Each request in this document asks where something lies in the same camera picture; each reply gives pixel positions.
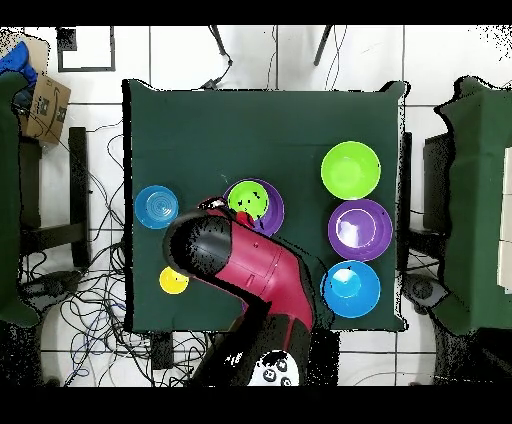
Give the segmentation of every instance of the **small blue cup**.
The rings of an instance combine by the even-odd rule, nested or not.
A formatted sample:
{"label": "small blue cup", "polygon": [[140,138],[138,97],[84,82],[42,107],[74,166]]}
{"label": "small blue cup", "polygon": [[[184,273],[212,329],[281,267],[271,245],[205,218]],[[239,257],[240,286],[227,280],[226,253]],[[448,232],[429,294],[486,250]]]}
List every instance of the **small blue cup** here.
{"label": "small blue cup", "polygon": [[142,225],[152,230],[168,227],[178,216],[178,199],[167,187],[146,187],[135,199],[135,215]]}

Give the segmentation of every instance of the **floor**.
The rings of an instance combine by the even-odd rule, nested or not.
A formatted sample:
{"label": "floor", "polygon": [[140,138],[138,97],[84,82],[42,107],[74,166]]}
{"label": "floor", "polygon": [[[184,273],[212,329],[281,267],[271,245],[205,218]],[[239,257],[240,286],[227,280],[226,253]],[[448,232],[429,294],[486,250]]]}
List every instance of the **floor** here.
{"label": "floor", "polygon": [[[233,59],[221,88],[266,88],[279,90],[379,90],[391,80],[405,80],[411,91],[405,100],[405,127],[413,134],[412,150],[412,226],[421,228],[423,210],[422,147],[425,138],[446,131],[433,107],[453,95],[454,81],[464,75],[476,75],[495,86],[504,86],[512,79],[510,42],[500,27],[476,26],[336,26],[338,45],[346,30],[339,57],[339,75],[334,83],[337,62],[335,34],[332,32],[318,67],[313,66],[323,26],[279,26],[278,82],[276,58],[269,72],[275,50],[272,25],[219,26],[225,48]],[[206,27],[114,27],[114,72],[58,72],[55,28],[18,28],[28,35],[48,41],[50,59],[48,75],[71,88],[71,99],[61,140],[67,142],[69,126],[85,126],[88,130],[119,123],[121,111],[121,80],[137,78],[158,89],[197,88],[224,73],[226,58],[219,54]],[[63,66],[109,67],[111,65],[108,27],[78,27],[78,50],[63,52]],[[331,63],[334,66],[326,82]],[[121,126],[111,126],[88,134],[90,172],[105,186],[108,198],[122,183],[122,170],[106,154],[109,140],[120,135]],[[120,161],[123,156],[121,137],[112,140],[111,154]],[[65,206],[69,201],[68,154],[62,146],[45,147],[41,166],[41,214],[43,226],[69,221]],[[124,219],[122,191],[112,201],[113,209]],[[93,254],[119,241],[120,226],[115,222],[100,227],[105,215],[105,202],[93,187],[90,198],[91,238]],[[40,266],[42,273],[72,267],[69,247],[48,251],[49,259]],[[34,254],[36,264],[41,255]],[[411,258],[411,266],[418,265]],[[101,274],[108,267],[107,258],[93,265],[91,275]],[[124,298],[122,283],[116,293]],[[77,340],[77,328],[83,328],[73,315],[73,306],[54,307],[45,321],[42,357],[47,377],[64,381],[73,371],[72,357],[83,355],[84,346]],[[398,308],[407,320],[402,333],[342,332],[339,359],[339,385],[407,385],[410,382],[429,384],[435,362],[435,342],[430,319],[417,315],[412,305],[401,299]],[[189,338],[177,334],[180,340]],[[180,346],[178,357],[186,359],[190,343]],[[71,386],[97,385],[99,375],[112,361],[109,353],[90,355]],[[111,375],[101,386],[149,385],[135,363],[125,358],[111,367]],[[166,379],[178,373],[171,370]],[[163,371],[155,376],[163,377]]]}

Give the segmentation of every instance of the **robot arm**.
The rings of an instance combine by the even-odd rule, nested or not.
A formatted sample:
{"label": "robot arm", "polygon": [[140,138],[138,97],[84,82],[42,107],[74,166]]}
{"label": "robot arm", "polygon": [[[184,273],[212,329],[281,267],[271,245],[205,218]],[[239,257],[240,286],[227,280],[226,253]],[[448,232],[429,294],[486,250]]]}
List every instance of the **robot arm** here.
{"label": "robot arm", "polygon": [[[266,381],[274,385],[281,375],[279,368],[274,368],[281,362],[264,358],[281,351],[288,355],[287,364],[296,364],[299,375],[296,379],[282,378],[287,377],[292,384],[304,382],[314,301],[309,274],[298,256],[253,231],[250,225],[239,223],[237,214],[222,198],[208,199],[173,221],[164,237],[163,253],[173,269],[249,305],[238,329],[205,360],[202,369],[209,364],[210,369],[217,370],[213,372],[217,377],[203,381],[220,381],[222,374],[229,384],[256,384],[266,381],[262,373],[274,373],[276,379]],[[199,374],[213,375],[211,371]]]}

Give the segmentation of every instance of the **green tablecloth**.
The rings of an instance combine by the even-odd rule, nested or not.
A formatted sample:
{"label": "green tablecloth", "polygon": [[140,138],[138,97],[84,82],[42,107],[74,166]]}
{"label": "green tablecloth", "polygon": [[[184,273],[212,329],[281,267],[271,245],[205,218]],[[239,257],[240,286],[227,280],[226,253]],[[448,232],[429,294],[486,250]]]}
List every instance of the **green tablecloth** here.
{"label": "green tablecloth", "polygon": [[512,92],[485,85],[462,78],[454,98],[439,107],[456,155],[449,174],[452,231],[444,270],[451,295],[434,313],[458,335],[512,328],[512,295],[496,280],[504,156],[512,146]]}
{"label": "green tablecloth", "polygon": [[[387,87],[372,93],[190,92],[155,91],[130,80],[131,106],[125,101],[124,107],[131,112],[131,205],[144,187],[160,184],[176,194],[180,210],[186,211],[207,197],[223,195],[239,179],[261,178],[284,200],[285,219],[276,235],[320,257],[329,268],[343,260],[327,238],[329,216],[341,200],[320,178],[330,148],[356,140],[375,150],[382,175],[369,198],[391,217],[395,214],[398,99],[405,85]],[[164,232],[134,218],[133,330],[227,330],[241,313],[237,298],[194,280],[180,295],[160,288]],[[319,290],[323,269],[318,260],[303,257]],[[403,330],[394,315],[395,257],[393,240],[369,262],[382,285],[375,309],[358,319],[337,317],[333,329]]]}
{"label": "green tablecloth", "polygon": [[20,327],[39,322],[39,315],[18,297],[20,254],[20,169],[18,118],[12,112],[14,94],[27,82],[17,72],[0,74],[0,320]]}

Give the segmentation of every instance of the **green plate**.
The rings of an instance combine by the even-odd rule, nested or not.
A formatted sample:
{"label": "green plate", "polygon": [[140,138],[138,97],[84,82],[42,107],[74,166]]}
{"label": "green plate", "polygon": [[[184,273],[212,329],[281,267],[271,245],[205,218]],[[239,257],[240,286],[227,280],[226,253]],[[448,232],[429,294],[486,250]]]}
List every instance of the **green plate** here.
{"label": "green plate", "polygon": [[366,144],[345,141],[325,155],[322,182],[331,194],[343,200],[368,196],[380,179],[380,161]]}

